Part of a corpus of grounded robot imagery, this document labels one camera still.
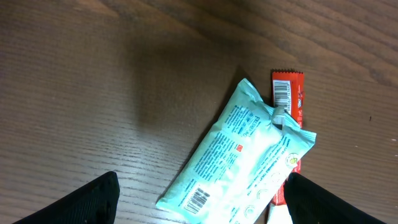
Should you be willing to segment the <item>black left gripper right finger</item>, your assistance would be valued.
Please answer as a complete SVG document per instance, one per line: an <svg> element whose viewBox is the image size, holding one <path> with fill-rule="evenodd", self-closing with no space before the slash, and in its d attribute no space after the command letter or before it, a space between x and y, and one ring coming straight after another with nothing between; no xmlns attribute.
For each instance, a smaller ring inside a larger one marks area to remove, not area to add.
<svg viewBox="0 0 398 224"><path fill-rule="evenodd" d="M348 202L293 172L284 183L293 224L383 224Z"/></svg>

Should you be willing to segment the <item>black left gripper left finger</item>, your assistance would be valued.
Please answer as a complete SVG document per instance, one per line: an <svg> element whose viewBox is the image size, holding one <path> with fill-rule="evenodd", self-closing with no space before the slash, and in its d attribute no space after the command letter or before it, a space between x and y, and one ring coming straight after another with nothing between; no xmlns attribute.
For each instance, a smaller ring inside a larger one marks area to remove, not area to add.
<svg viewBox="0 0 398 224"><path fill-rule="evenodd" d="M113 224L119 194L118 176L109 171L14 224Z"/></svg>

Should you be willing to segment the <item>mint green wipes pack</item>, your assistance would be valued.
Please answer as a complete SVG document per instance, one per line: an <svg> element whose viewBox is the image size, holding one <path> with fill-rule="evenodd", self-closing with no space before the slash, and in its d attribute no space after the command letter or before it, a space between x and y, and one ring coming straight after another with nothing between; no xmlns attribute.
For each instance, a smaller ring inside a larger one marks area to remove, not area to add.
<svg viewBox="0 0 398 224"><path fill-rule="evenodd" d="M315 140L243 79L156 206L190 223L254 223Z"/></svg>

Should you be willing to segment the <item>red tube package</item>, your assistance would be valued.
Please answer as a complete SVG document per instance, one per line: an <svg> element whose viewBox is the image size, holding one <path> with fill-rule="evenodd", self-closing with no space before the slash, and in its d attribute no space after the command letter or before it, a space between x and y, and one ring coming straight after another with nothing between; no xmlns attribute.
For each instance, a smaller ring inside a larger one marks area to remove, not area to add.
<svg viewBox="0 0 398 224"><path fill-rule="evenodd" d="M274 107L283 106L286 112L303 127L304 73L295 70L272 70ZM267 224L292 223L282 185L269 204Z"/></svg>

